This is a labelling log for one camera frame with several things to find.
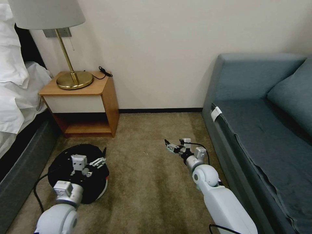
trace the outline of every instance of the tag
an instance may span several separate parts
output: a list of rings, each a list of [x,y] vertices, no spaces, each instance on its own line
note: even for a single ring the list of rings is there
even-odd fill
[[[220,110],[219,107],[215,107],[215,109],[211,112],[211,118],[213,121],[215,121],[215,119],[222,114],[222,111]]]

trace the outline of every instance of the wall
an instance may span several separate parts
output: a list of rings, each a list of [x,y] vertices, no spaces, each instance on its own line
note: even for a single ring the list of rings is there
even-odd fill
[[[76,70],[113,72],[122,109],[202,107],[219,53],[312,52],[310,0],[79,3],[68,54]],[[32,35],[53,74],[68,70],[57,39]]]

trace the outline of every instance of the nightstand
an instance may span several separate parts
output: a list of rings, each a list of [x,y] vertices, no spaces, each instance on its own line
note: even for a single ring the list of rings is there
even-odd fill
[[[100,71],[91,72],[103,78]],[[119,112],[116,92],[112,77],[106,76],[94,81],[89,86],[76,89],[60,89],[57,78],[60,72],[42,90],[41,95],[55,121],[67,137],[115,136]]]

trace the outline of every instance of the carpet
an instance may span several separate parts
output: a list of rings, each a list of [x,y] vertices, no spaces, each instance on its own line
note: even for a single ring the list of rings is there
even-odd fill
[[[183,137],[206,146],[211,165],[227,184],[201,113],[121,114],[115,138],[61,136],[43,174],[66,148],[79,143],[101,150],[107,147],[107,191],[96,202],[80,205],[74,233],[209,233],[213,221],[202,193],[183,160],[164,144],[164,139],[179,144]],[[55,204],[46,178],[37,191],[45,209]],[[39,205],[31,193],[7,233],[33,233],[39,216]]]

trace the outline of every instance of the brass lamp base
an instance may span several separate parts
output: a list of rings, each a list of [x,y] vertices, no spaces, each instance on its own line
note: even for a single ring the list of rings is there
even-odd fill
[[[72,74],[67,72],[56,80],[57,85],[61,89],[73,90],[86,87],[93,82],[93,75],[91,73],[85,71],[76,71],[75,73],[77,75],[76,77],[78,82],[75,82],[72,78]]]

